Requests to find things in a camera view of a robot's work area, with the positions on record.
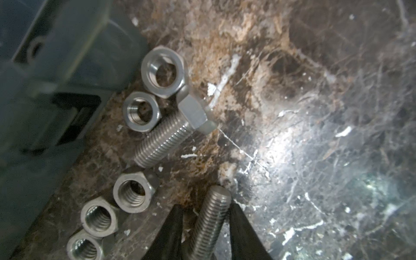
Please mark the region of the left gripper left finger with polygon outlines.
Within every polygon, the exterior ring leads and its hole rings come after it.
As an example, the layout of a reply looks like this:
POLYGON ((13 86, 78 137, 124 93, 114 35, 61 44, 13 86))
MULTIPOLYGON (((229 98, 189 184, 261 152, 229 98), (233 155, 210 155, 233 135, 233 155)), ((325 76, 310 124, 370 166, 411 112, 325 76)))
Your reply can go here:
POLYGON ((175 204, 142 260, 182 260, 183 215, 175 204))

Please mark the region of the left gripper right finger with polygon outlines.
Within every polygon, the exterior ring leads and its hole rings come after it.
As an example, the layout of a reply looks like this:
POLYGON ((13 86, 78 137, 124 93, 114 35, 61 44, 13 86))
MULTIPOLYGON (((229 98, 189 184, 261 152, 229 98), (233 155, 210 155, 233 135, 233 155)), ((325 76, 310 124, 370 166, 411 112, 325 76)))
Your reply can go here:
POLYGON ((232 203, 229 213, 231 259, 272 260, 242 208, 238 204, 232 203))

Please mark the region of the silver hex bolt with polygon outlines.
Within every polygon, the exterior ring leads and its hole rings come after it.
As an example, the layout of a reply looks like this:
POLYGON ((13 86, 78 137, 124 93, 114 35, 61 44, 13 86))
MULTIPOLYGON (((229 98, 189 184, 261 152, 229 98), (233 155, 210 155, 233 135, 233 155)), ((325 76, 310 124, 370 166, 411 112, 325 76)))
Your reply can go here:
POLYGON ((212 259, 231 201, 231 194, 224 187, 214 185, 209 188, 195 228, 184 243, 183 259, 212 259))
POLYGON ((176 96, 178 108, 155 127, 134 151, 134 162, 146 169, 164 159, 194 132, 212 133, 218 126, 198 91, 185 86, 176 96))

